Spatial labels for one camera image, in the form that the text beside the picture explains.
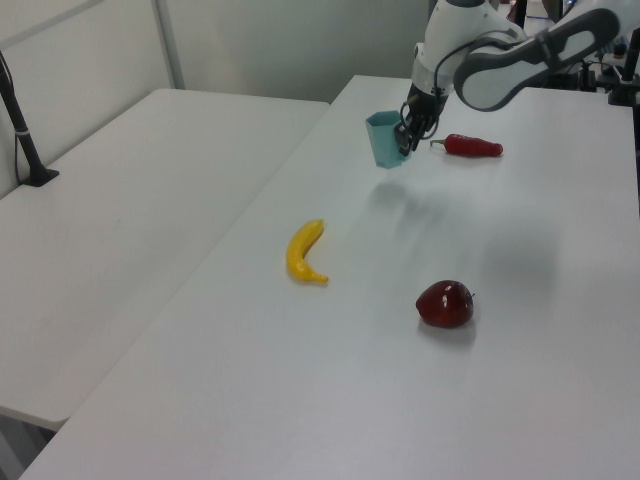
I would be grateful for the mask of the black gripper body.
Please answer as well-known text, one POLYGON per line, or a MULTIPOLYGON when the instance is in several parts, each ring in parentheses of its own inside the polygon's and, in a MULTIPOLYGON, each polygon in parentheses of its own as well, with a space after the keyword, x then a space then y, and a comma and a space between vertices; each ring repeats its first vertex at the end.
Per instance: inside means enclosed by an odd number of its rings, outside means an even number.
POLYGON ((425 134, 422 140, 430 138, 437 130, 439 118, 444 110, 448 96, 440 88, 423 92, 415 85, 411 85, 405 102, 402 105, 402 122, 410 130, 413 119, 426 121, 425 134))

